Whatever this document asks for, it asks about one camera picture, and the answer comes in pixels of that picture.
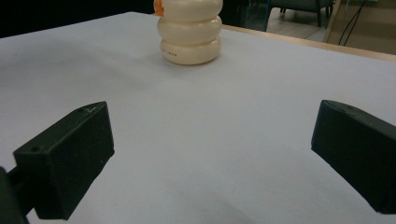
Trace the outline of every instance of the table edge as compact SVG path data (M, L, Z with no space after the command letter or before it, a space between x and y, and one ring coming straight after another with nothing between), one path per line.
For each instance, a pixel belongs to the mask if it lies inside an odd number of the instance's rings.
M249 35L258 35L258 36L262 36L262 37L268 37L271 39L287 41L290 43L295 43L295 44L313 47L313 48L317 48L317 49L332 50L332 51L337 51L337 52L353 54L353 55L357 55L357 56L362 56L362 57L373 58L373 59L396 63L396 55L387 54L387 53L374 52L374 51L370 51L370 50L366 50L366 49L353 49L350 47L338 46L338 45L333 45L333 44L328 44L328 43L321 43L321 42L317 42L317 41L313 41L313 40L300 39L300 38L286 36L286 35L275 35L275 34L270 34L270 33L262 32L262 31L249 30L246 28L235 27L235 26L224 25L224 24L223 24L223 29L241 32L241 33L245 33L245 34L249 34Z

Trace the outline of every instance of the plastic bottle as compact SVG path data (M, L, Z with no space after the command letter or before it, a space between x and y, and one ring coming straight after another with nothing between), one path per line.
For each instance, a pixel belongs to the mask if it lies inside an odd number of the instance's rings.
M161 51L171 63L198 64L220 52L222 0L155 0Z

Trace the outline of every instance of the floor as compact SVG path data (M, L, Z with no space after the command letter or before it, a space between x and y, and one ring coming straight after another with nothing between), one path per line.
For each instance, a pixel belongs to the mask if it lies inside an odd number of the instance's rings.
M259 4L247 9L246 28L262 31L264 26L265 4ZM316 13L286 10L280 13L279 8L273 8L268 21L267 32L278 35L293 36L322 42L329 19L325 9L322 9L322 26L318 27Z

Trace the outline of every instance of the white tabletop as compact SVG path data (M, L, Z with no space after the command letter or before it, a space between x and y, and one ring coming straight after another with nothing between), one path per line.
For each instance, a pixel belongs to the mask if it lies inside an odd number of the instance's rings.
M157 20L127 13L0 39L0 165L107 101L116 154L68 223L396 222L310 149L322 99L396 124L396 63L223 30L215 61L179 66L160 53Z

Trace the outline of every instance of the gray chair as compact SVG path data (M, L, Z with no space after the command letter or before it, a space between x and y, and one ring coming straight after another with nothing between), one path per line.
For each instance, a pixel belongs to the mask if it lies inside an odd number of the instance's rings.
M264 31L267 31L268 19L271 10L280 7L280 11L285 13L286 9L315 12L318 15L318 27L321 26L320 10L326 7L326 17L332 14L332 0L268 0L265 12Z

